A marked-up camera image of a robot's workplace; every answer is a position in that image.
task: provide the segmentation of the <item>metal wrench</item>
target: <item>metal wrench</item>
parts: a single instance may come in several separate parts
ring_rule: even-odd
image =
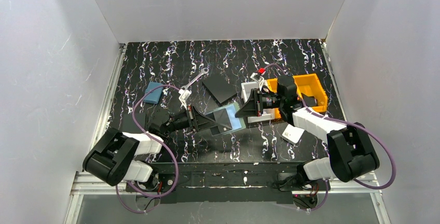
[[[207,74],[209,72],[207,67],[204,67],[200,70],[200,73],[194,78],[192,79],[188,84],[184,85],[182,87],[183,90],[188,90],[189,86],[191,86],[194,82],[196,82],[197,79],[199,79],[200,77],[202,77],[203,75]]]

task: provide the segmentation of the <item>blue cloth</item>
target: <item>blue cloth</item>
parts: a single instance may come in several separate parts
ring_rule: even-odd
[[[153,89],[157,86],[161,86],[161,85],[162,85],[161,83],[150,81],[147,89],[145,89],[145,93],[148,93],[149,91],[151,91],[151,89]],[[145,97],[144,102],[151,103],[151,104],[157,104],[159,102],[160,96],[162,95],[162,90],[163,90],[163,88],[158,88],[158,89],[154,90],[153,92],[151,92],[151,94],[149,94],[147,97]]]

